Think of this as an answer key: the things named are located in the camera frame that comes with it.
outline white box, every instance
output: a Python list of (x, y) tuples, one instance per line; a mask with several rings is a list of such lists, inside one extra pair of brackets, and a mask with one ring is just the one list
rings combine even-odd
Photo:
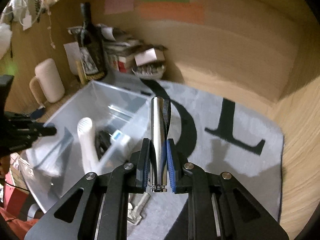
[(134, 56), (137, 66), (141, 66), (150, 62), (164, 61), (164, 55), (161, 50), (152, 48), (141, 52)]
[(130, 73), (131, 68), (133, 67), (134, 64), (134, 54), (131, 54), (127, 57), (121, 57), (119, 56), (118, 59), (118, 68), (119, 71), (122, 73)]

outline white electric toothbrush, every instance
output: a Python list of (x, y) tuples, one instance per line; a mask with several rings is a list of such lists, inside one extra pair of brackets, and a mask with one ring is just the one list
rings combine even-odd
[(77, 126), (78, 137), (82, 152), (82, 166), (84, 173), (94, 172), (99, 163), (97, 151), (94, 145), (95, 126), (94, 122), (89, 118), (82, 118)]

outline metal tool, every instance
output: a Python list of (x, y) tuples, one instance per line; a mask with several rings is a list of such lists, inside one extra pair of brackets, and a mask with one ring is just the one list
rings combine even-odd
[(150, 186), (152, 192), (166, 192), (167, 189), (167, 151), (163, 117), (164, 99), (151, 99), (151, 151)]
[(138, 205), (134, 207), (134, 209), (130, 212), (128, 210), (128, 222), (133, 224), (134, 226), (138, 225), (142, 219), (142, 216), (140, 215), (141, 211), (143, 210), (144, 206), (148, 202), (150, 198), (150, 195), (145, 192), (140, 199)]
[(133, 193), (129, 193), (129, 197), (128, 197), (128, 221), (129, 219), (132, 219), (132, 209), (133, 209), (133, 206), (132, 204), (130, 203), (131, 200), (133, 198)]

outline cardboard box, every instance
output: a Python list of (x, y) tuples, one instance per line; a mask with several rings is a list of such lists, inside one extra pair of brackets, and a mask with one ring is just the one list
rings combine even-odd
[(114, 68), (116, 71), (122, 72), (122, 73), (131, 73), (131, 68), (134, 65), (134, 55), (131, 54), (127, 57), (121, 57), (116, 55), (110, 55), (109, 56), (110, 65), (112, 68)]
[(137, 66), (141, 66), (151, 62), (164, 61), (164, 55), (161, 50), (148, 49), (134, 56)]

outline metal rod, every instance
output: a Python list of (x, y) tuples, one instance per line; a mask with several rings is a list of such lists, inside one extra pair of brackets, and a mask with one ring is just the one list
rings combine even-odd
[(151, 99), (151, 149), (150, 184), (152, 192), (166, 192), (167, 189), (167, 149), (163, 119), (164, 99)]

